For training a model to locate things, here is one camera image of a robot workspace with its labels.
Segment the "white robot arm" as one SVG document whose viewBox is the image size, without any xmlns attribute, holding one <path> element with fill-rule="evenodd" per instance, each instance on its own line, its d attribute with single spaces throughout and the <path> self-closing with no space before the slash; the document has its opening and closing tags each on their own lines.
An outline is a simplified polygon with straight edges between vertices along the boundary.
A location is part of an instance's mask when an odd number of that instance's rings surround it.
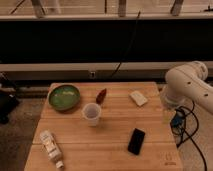
<svg viewBox="0 0 213 171">
<path fill-rule="evenodd" d="M 208 68 L 200 61 L 188 62 L 166 72 L 166 84 L 160 91 L 164 123 L 170 123 L 175 110 L 186 98 L 213 115 L 213 87 L 205 82 L 207 77 Z"/>
</svg>

